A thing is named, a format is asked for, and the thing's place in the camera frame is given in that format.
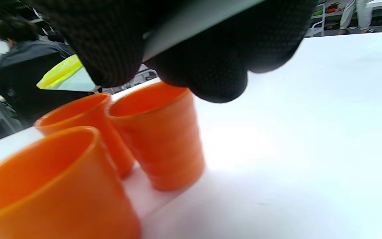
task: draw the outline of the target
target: black chair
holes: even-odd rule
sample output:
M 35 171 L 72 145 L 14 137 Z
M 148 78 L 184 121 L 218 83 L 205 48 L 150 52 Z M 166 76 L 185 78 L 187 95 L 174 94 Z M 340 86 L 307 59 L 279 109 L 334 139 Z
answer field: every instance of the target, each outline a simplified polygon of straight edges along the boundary
M 36 86 L 44 74 L 62 60 L 59 53 L 52 53 L 0 68 L 0 95 L 16 111 L 15 118 L 23 127 L 31 127 L 47 112 L 89 94 L 77 91 L 41 90 Z

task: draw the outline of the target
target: cup rim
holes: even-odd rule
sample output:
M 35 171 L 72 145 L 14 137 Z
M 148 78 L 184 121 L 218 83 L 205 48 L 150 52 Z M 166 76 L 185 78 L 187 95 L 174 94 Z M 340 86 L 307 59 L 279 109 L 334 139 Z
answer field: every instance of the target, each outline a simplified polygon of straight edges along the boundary
M 95 105 L 95 106 L 89 108 L 87 111 L 82 112 L 82 113 L 79 113 L 79 114 L 77 114 L 77 115 L 75 115 L 75 116 L 73 116 L 73 117 L 66 118 L 66 119 L 64 119 L 64 120 L 62 120 L 62 121 L 59 121 L 59 122 L 55 123 L 55 124 L 42 125 L 42 123 L 43 123 L 47 118 L 49 118 L 52 114 L 54 114 L 54 113 L 56 113 L 56 112 L 59 112 L 59 111 L 61 111 L 61 110 L 64 110 L 65 107 L 69 107 L 69 106 L 71 106 L 71 105 L 73 105 L 73 104 L 77 104 L 78 102 L 81 102 L 81 101 L 89 100 L 90 98 L 97 97 L 97 96 L 99 96 L 99 95 L 101 95 L 101 94 L 105 95 L 106 98 L 105 98 L 104 100 L 102 100 L 99 104 L 97 104 L 97 105 Z M 67 104 L 65 104 L 65 105 L 62 105 L 62 106 L 60 106 L 60 107 L 57 107 L 56 109 L 53 109 L 53 110 L 51 110 L 50 112 L 46 113 L 45 115 L 41 116 L 37 121 L 35 121 L 35 123 L 33 124 L 33 126 L 34 126 L 34 127 L 37 127 L 37 128 L 57 127 L 57 126 L 59 126 L 59 125 L 61 125 L 61 124 L 64 124 L 64 123 L 66 123 L 66 122 L 68 122 L 68 121 L 73 121 L 73 120 L 76 120 L 76 119 L 82 117 L 82 116 L 83 116 L 84 114 L 86 114 L 88 111 L 92 111 L 92 110 L 96 109 L 97 107 L 100 106 L 101 103 L 106 103 L 107 101 L 111 101 L 111 94 L 108 93 L 108 92 L 102 92 L 102 93 L 98 93 L 98 94 L 92 94 L 92 95 L 89 95 L 89 96 L 86 96 L 86 97 L 82 97 L 82 98 L 77 99 L 77 100 L 73 100 L 72 102 L 69 102 L 69 103 L 67 103 Z
M 133 115 L 122 115 L 122 116 L 113 116 L 110 114 L 110 109 L 115 105 L 117 104 L 120 100 L 122 100 L 122 98 L 125 98 L 133 93 L 136 93 L 138 91 L 140 91 L 141 89 L 145 89 L 147 87 L 151 87 L 151 86 L 155 86 L 157 84 L 166 84 L 164 83 L 163 81 L 160 81 L 160 82 L 157 82 L 157 83 L 153 83 L 153 84 L 150 84 L 148 86 L 145 86 L 145 87 L 142 87 L 142 88 L 139 88 L 137 89 L 136 91 L 132 91 L 124 96 L 122 96 L 121 98 L 119 98 L 117 101 L 113 102 L 109 107 L 107 107 L 106 109 L 106 115 L 108 118 L 111 118 L 111 119 L 127 119 L 127 118 L 133 118 L 133 117 L 138 117 L 138 116 L 142 116 L 142 115 L 147 115 L 147 114 L 150 114 L 150 113 L 154 113 L 154 112 L 157 112 L 157 111 L 160 111 L 162 109 L 164 109 L 165 107 L 168 107 L 170 105 L 172 105 L 173 103 L 175 103 L 176 101 L 179 101 L 181 100 L 182 98 L 184 98 L 187 94 L 191 93 L 190 89 L 189 88 L 186 88 L 186 87 L 178 87 L 178 88 L 184 88 L 184 91 L 179 94 L 176 98 L 174 98 L 172 101 L 169 101 L 167 104 L 164 104 L 164 105 L 160 105 L 160 106 L 157 106 L 155 108 L 152 108 L 150 110 L 146 110 L 146 111 L 143 111 L 143 112 L 139 112 L 137 114 L 133 114 Z
M 29 201 L 33 200 L 34 198 L 38 197 L 38 195 L 42 194 L 43 192 L 47 191 L 49 188 L 57 184 L 60 180 L 66 177 L 71 171 L 73 171 L 75 168 L 77 168 L 80 164 L 80 162 L 83 161 L 85 155 L 87 155 L 96 145 L 98 144 L 98 141 L 101 139 L 101 133 L 98 129 L 90 126 L 79 126 L 79 127 L 73 127 L 66 130 L 61 130 L 60 132 L 54 133 L 48 137 L 45 137 L 41 140 L 38 140 L 37 142 L 32 143 L 29 146 L 26 146 L 22 148 L 21 150 L 17 151 L 16 153 L 12 154 L 11 156 L 4 159 L 2 162 L 0 162 L 0 168 L 11 161 L 13 158 L 20 156 L 24 153 L 24 151 L 29 150 L 31 148 L 37 147 L 38 145 L 42 144 L 42 142 L 46 142 L 49 140 L 54 140 L 54 138 L 61 137 L 63 135 L 67 135 L 73 132 L 78 131 L 89 131 L 92 132 L 94 137 L 91 140 L 91 143 L 88 145 L 88 147 L 85 148 L 85 150 L 79 155 L 79 157 L 70 165 L 68 166 L 64 171 L 62 171 L 60 174 L 55 176 L 53 179 L 49 180 L 47 183 L 43 184 L 42 187 L 36 189 L 29 195 L 27 195 L 24 198 L 21 198 L 20 200 L 15 201 L 12 204 L 9 204 L 5 207 L 0 208 L 0 217 L 16 210 L 17 208 L 23 206 L 24 204 L 28 203 Z

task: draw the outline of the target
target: shoe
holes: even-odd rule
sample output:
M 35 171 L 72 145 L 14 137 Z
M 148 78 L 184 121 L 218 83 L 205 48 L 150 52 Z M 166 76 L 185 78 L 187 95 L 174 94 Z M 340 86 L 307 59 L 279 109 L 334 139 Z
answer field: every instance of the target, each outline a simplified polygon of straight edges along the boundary
M 370 29 L 368 29 L 368 30 L 367 30 L 366 32 L 364 32 L 364 33 L 373 33 L 373 32 L 376 32 L 376 30 L 370 28 Z
M 341 34 L 338 34 L 338 35 L 348 35 L 348 34 L 350 34 L 349 30 L 344 29 L 344 33 L 341 33 Z

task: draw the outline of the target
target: white pants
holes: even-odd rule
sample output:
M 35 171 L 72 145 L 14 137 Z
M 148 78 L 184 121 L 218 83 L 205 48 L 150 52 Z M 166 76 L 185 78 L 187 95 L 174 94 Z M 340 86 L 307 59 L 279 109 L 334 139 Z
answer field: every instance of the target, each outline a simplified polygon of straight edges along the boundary
M 360 29 L 368 29 L 371 25 L 372 18 L 372 8 L 366 7 L 366 3 L 368 2 L 370 2 L 370 0 L 349 0 L 341 16 L 340 29 L 346 29 L 349 26 L 355 9 L 357 9 Z

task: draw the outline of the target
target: plastic cup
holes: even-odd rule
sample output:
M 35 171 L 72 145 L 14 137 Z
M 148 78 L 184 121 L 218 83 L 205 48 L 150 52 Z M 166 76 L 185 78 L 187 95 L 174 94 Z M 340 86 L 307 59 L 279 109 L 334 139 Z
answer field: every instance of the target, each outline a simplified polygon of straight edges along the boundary
M 125 177 L 132 169 L 135 160 L 106 116 L 106 109 L 111 102 L 111 95 L 108 93 L 89 95 L 47 113 L 35 122 L 35 127 L 44 135 L 77 126 L 92 126 L 99 129 L 119 174 Z
M 151 84 L 119 99 L 108 115 L 155 189 L 181 189 L 203 173 L 204 156 L 189 89 Z
M 97 129 L 63 130 L 0 163 L 0 239 L 140 236 Z

